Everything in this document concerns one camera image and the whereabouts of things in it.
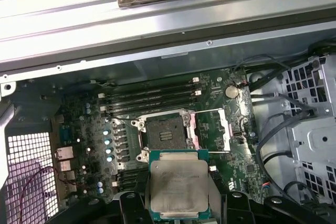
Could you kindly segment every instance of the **ventilation grille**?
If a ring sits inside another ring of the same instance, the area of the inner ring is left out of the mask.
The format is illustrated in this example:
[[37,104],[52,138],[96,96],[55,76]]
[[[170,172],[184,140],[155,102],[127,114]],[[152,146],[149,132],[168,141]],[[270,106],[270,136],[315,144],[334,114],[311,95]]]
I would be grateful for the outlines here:
[[23,188],[22,223],[44,223],[58,211],[54,172],[48,133],[11,136],[8,138],[9,177],[4,186],[7,224],[19,224],[20,196]]
[[327,184],[328,197],[336,204],[336,169],[333,169],[330,166],[327,166],[326,168],[328,179],[325,183]]
[[325,196],[321,177],[309,172],[305,172],[305,179],[306,184],[310,189],[312,189],[315,193],[322,195],[323,197]]
[[[323,79],[311,63],[293,68],[287,74],[286,89],[289,97],[305,104],[327,102]],[[301,109],[291,104],[291,111],[292,115],[296,115]]]
[[314,170],[312,163],[302,162],[302,165],[307,169]]

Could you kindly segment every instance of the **screw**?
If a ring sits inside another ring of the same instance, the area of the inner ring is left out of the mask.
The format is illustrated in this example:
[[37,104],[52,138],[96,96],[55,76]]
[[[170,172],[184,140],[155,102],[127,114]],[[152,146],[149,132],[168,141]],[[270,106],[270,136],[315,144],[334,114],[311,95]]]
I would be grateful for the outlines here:
[[240,193],[232,193],[232,196],[235,198],[240,198],[242,195]]
[[273,198],[273,199],[271,199],[271,201],[272,201],[274,204],[281,204],[281,203],[282,203],[281,199],[278,199],[278,198]]

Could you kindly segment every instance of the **black cable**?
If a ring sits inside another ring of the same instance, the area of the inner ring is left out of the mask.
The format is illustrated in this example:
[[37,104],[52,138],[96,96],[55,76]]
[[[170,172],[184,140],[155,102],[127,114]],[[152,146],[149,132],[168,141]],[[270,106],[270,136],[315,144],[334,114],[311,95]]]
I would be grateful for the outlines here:
[[311,194],[311,197],[313,198],[313,200],[316,202],[316,203],[319,203],[319,199],[317,198],[317,196],[315,195],[315,193],[313,192],[312,189],[310,189],[306,184],[300,182],[300,181],[292,181],[292,182],[289,182],[285,187],[284,187],[284,191],[286,193],[288,193],[288,190],[293,186],[293,185],[300,185],[302,187],[304,187],[305,189],[307,189],[309,191],[309,193]]
[[292,103],[293,105],[301,108],[304,111],[308,111],[308,110],[315,110],[314,107],[311,107],[309,105],[306,105],[305,103],[299,102],[285,94],[281,94],[281,93],[269,93],[269,94],[251,94],[251,98],[276,98],[276,97],[281,97],[281,98],[285,98],[287,101],[289,101],[290,103]]
[[259,133],[260,138],[263,137],[263,133],[264,133],[264,131],[265,131],[265,129],[266,129],[266,125],[268,124],[268,122],[269,122],[271,119],[273,119],[273,118],[277,118],[278,116],[283,116],[283,117],[285,118],[286,114],[284,114],[284,113],[277,113],[277,114],[271,115],[269,118],[267,118],[267,119],[265,120],[265,122],[263,123],[262,127],[261,127],[261,131],[260,131],[260,133]]
[[274,61],[275,63],[277,63],[277,64],[283,66],[284,68],[287,68],[288,70],[291,69],[290,66],[286,65],[284,62],[281,62],[281,61],[277,60],[277,59],[274,58],[273,56],[268,55],[268,54],[261,54],[261,55],[253,55],[253,56],[251,56],[251,57],[245,58],[243,61],[241,61],[239,64],[237,64],[237,65],[234,67],[233,71],[236,72],[237,69],[240,68],[244,63],[246,63],[246,62],[248,62],[248,61],[250,61],[250,60],[252,60],[252,59],[261,58],[261,57],[269,58],[269,59],[271,59],[272,61]]
[[292,152],[290,151],[285,151],[285,152],[277,152],[277,153],[273,153],[271,155],[269,155],[268,157],[266,157],[264,159],[264,165],[266,165],[266,163],[268,161],[270,161],[271,159],[275,158],[275,157],[279,157],[279,156],[287,156],[287,157],[292,157]]
[[306,111],[302,111],[301,113],[283,121],[282,123],[280,123],[278,126],[276,126],[274,129],[272,129],[269,133],[267,133],[267,135],[259,142],[257,149],[256,149],[256,161],[258,163],[258,165],[260,166],[261,170],[264,172],[266,178],[268,179],[268,181],[274,186],[274,188],[276,188],[284,197],[292,200],[295,202],[295,200],[290,197],[283,189],[281,189],[281,187],[278,186],[278,184],[274,181],[274,179],[269,175],[269,173],[267,172],[265,166],[264,166],[264,162],[261,156],[261,148],[275,135],[277,134],[280,130],[297,123],[298,121],[300,121],[301,119],[306,118],[309,115],[308,112]]

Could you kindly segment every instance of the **cable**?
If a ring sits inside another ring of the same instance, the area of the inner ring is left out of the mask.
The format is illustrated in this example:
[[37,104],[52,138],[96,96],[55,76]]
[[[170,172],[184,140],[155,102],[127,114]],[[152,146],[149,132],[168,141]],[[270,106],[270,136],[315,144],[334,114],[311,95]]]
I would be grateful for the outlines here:
[[272,158],[274,157],[279,157],[279,156],[287,156],[287,157],[292,157],[292,152],[290,151],[285,151],[285,152],[277,152],[277,153],[273,153],[271,155],[269,155],[268,157],[266,157],[264,159],[264,165],[266,165],[266,163],[268,161],[270,161]]
[[263,203],[263,190],[264,189],[269,189],[269,182],[263,183],[260,189],[260,195],[259,195],[259,202],[262,204]]
[[27,183],[23,186],[22,188],[22,193],[19,197],[19,224],[22,224],[22,202],[23,202],[23,198],[25,197],[25,191],[27,189],[27,186],[33,181],[33,179],[40,173],[43,173],[45,172],[46,170],[48,169],[53,169],[54,172],[57,174],[57,178],[58,180],[60,180],[61,182],[65,183],[65,184],[71,184],[71,185],[76,185],[75,183],[71,183],[69,181],[66,181],[66,180],[62,180],[59,178],[59,174],[58,174],[58,171],[56,170],[56,168],[52,167],[52,166],[46,166],[44,168],[42,168],[41,170],[37,171],[36,173],[34,173],[30,178],[29,180],[27,181]]
[[253,55],[253,56],[251,56],[251,57],[245,58],[241,63],[237,64],[237,65],[234,67],[233,71],[236,72],[237,69],[240,68],[244,63],[246,63],[246,62],[248,62],[248,61],[250,61],[250,60],[252,60],[252,59],[256,59],[256,58],[260,58],[260,57],[267,57],[267,58],[273,60],[275,63],[277,63],[277,64],[279,64],[279,65],[281,65],[281,66],[287,68],[288,70],[291,69],[290,66],[288,66],[288,65],[286,65],[285,63],[283,63],[283,62],[277,60],[277,59],[274,58],[273,56],[268,55],[268,54],[262,54],[262,55]]
[[281,94],[281,93],[279,93],[278,95],[279,95],[280,97],[282,97],[282,98],[285,98],[287,101],[289,101],[290,103],[292,103],[292,104],[295,105],[296,107],[301,108],[301,109],[304,110],[304,111],[315,110],[315,109],[316,109],[316,108],[314,108],[314,107],[312,107],[312,106],[306,105],[306,104],[304,104],[304,103],[302,103],[302,102],[299,102],[299,101],[297,101],[297,100],[295,100],[295,99],[293,99],[293,98],[291,98],[291,97],[288,97],[288,96],[285,95],[285,94]]
[[299,102],[291,97],[288,97],[285,94],[281,94],[281,93],[269,93],[269,94],[252,94],[251,98],[276,98],[276,97],[281,97],[286,99],[287,101],[289,101],[290,103],[292,103],[293,105],[295,105],[296,107],[301,108],[303,111],[308,111],[308,110],[315,110],[316,108],[311,107],[309,105],[306,105],[302,102]]
[[310,189],[306,184],[300,182],[300,181],[292,181],[292,182],[289,182],[285,187],[284,187],[284,191],[286,193],[288,193],[288,190],[293,186],[293,185],[300,185],[302,187],[304,187],[305,189],[307,189],[309,191],[309,193],[311,194],[311,197],[313,198],[313,200],[316,202],[316,203],[319,203],[319,199],[317,198],[317,196],[315,195],[315,193],[313,192],[312,189]]
[[266,120],[265,120],[265,122],[263,123],[263,125],[262,125],[262,127],[261,127],[261,131],[260,131],[260,134],[259,134],[259,136],[260,137],[263,137],[263,133],[264,133],[264,131],[265,131],[265,129],[266,129],[266,125],[268,124],[268,122],[271,120],[271,119],[273,119],[273,118],[277,118],[278,116],[286,116],[286,114],[284,114],[284,113],[277,113],[277,114],[274,114],[274,115],[271,115],[269,118],[267,118]]
[[270,132],[267,133],[267,135],[259,142],[257,149],[256,149],[256,161],[259,164],[261,170],[264,172],[265,176],[267,177],[267,179],[269,180],[269,182],[286,198],[292,200],[295,202],[295,200],[290,197],[284,190],[281,189],[281,187],[279,187],[277,185],[277,183],[274,181],[274,179],[272,179],[272,177],[269,175],[269,173],[267,172],[265,166],[264,166],[264,162],[261,156],[261,148],[275,135],[277,134],[280,130],[297,123],[298,121],[300,121],[301,119],[306,118],[309,115],[308,112],[306,111],[302,111],[301,113],[283,121],[282,123],[280,123],[278,126],[276,126],[274,129],[272,129]]

